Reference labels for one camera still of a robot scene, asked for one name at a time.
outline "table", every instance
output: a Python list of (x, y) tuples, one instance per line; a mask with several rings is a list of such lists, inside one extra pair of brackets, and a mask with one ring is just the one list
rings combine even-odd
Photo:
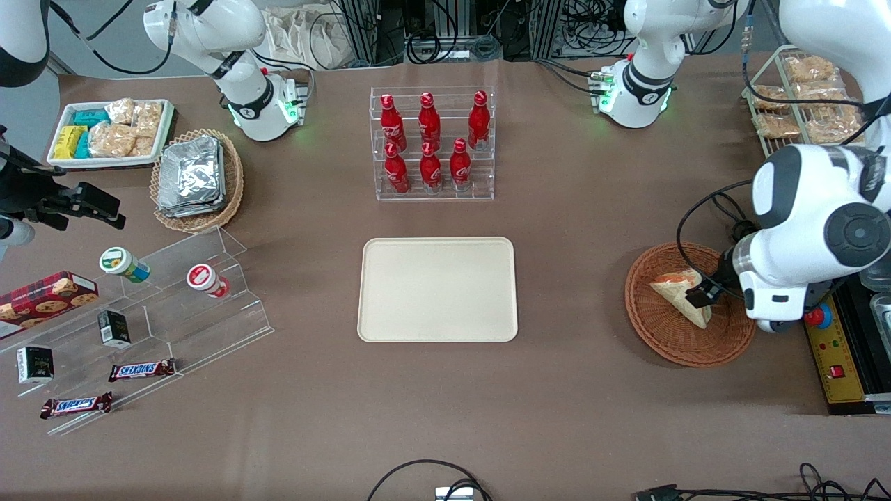
[[(581, 62), (599, 68), (603, 61)], [(637, 337), (625, 273), (704, 193), (763, 160), (739, 100), (739, 56), (690, 58), (664, 115), (625, 130), (532, 63), (321, 72), (307, 125), (251, 142), (209, 78), (62, 78), (62, 102), (164, 97), (177, 132), (229, 135), (246, 169), (227, 227), (276, 332), (62, 438), (33, 401), (0, 397), (0, 497), (364, 499), (392, 466), (435, 457), (496, 499), (627, 499), (685, 488), (798, 489), (797, 466), (861, 488), (891, 474), (880, 417), (828, 417), (803, 331), (759, 333), (708, 370)], [(494, 201), (379, 203), (368, 145), (371, 86), (497, 85)], [(0, 267), (11, 289), (59, 269), (98, 275), (111, 245), (147, 254), (182, 234), (156, 222), (148, 170), (69, 175), (118, 196), (127, 227), (41, 227)], [(739, 193), (741, 200), (746, 193)], [(690, 240), (723, 249), (706, 209)], [(356, 335), (362, 248), (373, 237), (502, 235), (517, 261), (519, 334), (504, 344), (367, 344)], [(12, 369), (6, 367), (7, 373)], [(432, 497), (457, 477), (398, 474), (380, 499)]]

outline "red plaid box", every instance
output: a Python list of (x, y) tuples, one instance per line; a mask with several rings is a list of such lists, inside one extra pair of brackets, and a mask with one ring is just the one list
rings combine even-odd
[(96, 282), (60, 271), (0, 296), (0, 339), (99, 298)]

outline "small black box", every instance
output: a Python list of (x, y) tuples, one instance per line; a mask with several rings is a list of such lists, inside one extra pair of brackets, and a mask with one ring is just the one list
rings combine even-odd
[(49, 382), (55, 375), (53, 351), (39, 346), (23, 346), (15, 353), (19, 362), (19, 382)]
[(130, 346), (130, 331), (127, 329), (127, 318), (120, 313), (103, 310), (99, 314), (99, 332), (102, 333), (102, 344), (112, 348)]

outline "acrylic display stand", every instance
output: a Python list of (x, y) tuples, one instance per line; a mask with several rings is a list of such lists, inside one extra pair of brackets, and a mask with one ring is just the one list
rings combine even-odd
[[(473, 109), (473, 95), (477, 91), (488, 94), (489, 143), (484, 151), (470, 153), (471, 188), (466, 192), (456, 192), (452, 187), (449, 173), (449, 158), (452, 156), (454, 140), (458, 137), (467, 139), (468, 118)], [(437, 154), (442, 163), (440, 170), (443, 187), (439, 193), (426, 193), (421, 181), (421, 130), (418, 128), (418, 114), (421, 112), (421, 94), (433, 94), (434, 104), (439, 112), (442, 127), (441, 147)], [(402, 115), (405, 137), (408, 147), (402, 152), (402, 158), (408, 168), (408, 176), (412, 189), (400, 194), (393, 189), (387, 180), (384, 170), (384, 132), (380, 128), (380, 97), (383, 94), (393, 95), (396, 109)], [(495, 88), (493, 86), (430, 86), (430, 87), (372, 87), (369, 106), (370, 127), (372, 134), (372, 163), (374, 165), (374, 190), (379, 201), (446, 201), (446, 200), (492, 200), (495, 197)]]
[[(42, 328), (14, 334), (9, 341), (16, 343), (0, 349), (2, 366), (15, 367), (16, 350), (25, 345), (53, 351), (55, 377), (51, 382), (18, 385), (19, 396), (34, 401), (35, 421), (48, 398), (95, 397), (106, 391), (112, 391), (111, 412), (116, 412), (272, 333), (263, 303), (248, 290), (235, 259), (245, 250), (222, 228), (211, 228), (142, 258), (151, 267), (145, 282), (130, 283), (119, 276), (103, 275), (96, 280), (97, 301), (47, 321)], [(229, 281), (230, 291), (222, 299), (197, 292), (185, 282), (189, 268), (202, 262)], [(102, 345), (97, 317), (104, 309), (127, 317), (132, 342), (129, 347)], [(176, 374), (108, 382), (112, 364), (170, 357), (176, 359)], [(92, 412), (57, 417), (47, 421), (47, 430), (50, 434), (67, 433), (103, 415)]]

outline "red bottle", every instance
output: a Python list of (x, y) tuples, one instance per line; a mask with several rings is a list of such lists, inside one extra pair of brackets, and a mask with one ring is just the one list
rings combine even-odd
[(402, 126), (402, 115), (393, 105), (393, 96), (384, 94), (380, 97), (380, 128), (384, 129), (387, 143), (395, 144), (399, 152), (404, 152), (408, 143), (405, 141), (405, 128)]
[(467, 153), (467, 142), (460, 137), (454, 140), (454, 151), (448, 166), (452, 171), (454, 190), (466, 192), (470, 189), (470, 155)]
[(439, 193), (443, 188), (442, 177), (439, 175), (439, 159), (433, 144), (421, 145), (421, 179), (424, 181), (424, 191), (427, 193)]
[(482, 151), (489, 147), (489, 107), (486, 106), (486, 93), (477, 91), (473, 95), (473, 110), (470, 111), (470, 133), (467, 142), (471, 150)]
[(387, 154), (387, 160), (384, 161), (384, 169), (387, 171), (387, 179), (396, 193), (408, 193), (412, 188), (412, 183), (408, 179), (408, 171), (405, 169), (405, 160), (399, 156), (399, 150), (395, 144), (387, 143), (384, 146), (384, 152)]
[(425, 92), (421, 94), (421, 114), (418, 115), (418, 125), (421, 126), (421, 142), (430, 143), (433, 151), (439, 151), (439, 134), (442, 129), (439, 126), (439, 113), (433, 107), (433, 94)]

